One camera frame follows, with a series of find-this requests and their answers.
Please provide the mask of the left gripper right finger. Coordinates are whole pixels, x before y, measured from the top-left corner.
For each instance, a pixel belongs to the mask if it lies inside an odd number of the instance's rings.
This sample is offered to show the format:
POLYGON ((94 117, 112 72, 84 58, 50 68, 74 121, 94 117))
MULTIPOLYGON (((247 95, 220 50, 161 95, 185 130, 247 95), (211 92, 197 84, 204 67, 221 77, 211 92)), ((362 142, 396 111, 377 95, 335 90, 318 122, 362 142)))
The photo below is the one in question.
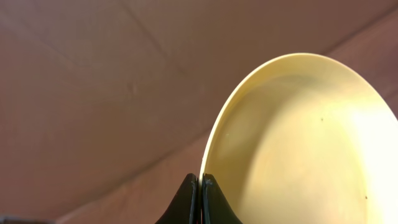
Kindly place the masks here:
POLYGON ((203 224, 242 224, 211 174, 201 181, 201 214, 203 224))

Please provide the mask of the yellow plate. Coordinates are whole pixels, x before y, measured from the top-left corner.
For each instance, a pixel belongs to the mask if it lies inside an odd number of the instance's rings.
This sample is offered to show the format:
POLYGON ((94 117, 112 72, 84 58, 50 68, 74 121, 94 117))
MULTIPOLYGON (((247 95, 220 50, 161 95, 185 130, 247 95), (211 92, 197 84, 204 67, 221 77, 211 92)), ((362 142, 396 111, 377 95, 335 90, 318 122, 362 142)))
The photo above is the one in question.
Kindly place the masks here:
POLYGON ((346 65, 283 55, 229 96, 200 172, 243 223, 396 223, 397 118, 346 65))

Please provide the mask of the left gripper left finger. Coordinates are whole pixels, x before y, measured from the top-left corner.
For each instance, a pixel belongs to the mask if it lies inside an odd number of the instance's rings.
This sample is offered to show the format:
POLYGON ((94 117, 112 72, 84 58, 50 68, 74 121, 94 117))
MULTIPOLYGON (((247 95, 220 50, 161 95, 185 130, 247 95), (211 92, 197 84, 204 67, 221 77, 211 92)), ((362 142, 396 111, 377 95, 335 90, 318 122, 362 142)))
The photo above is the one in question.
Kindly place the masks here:
POLYGON ((187 174, 164 214, 155 224, 197 224, 198 179, 187 174))

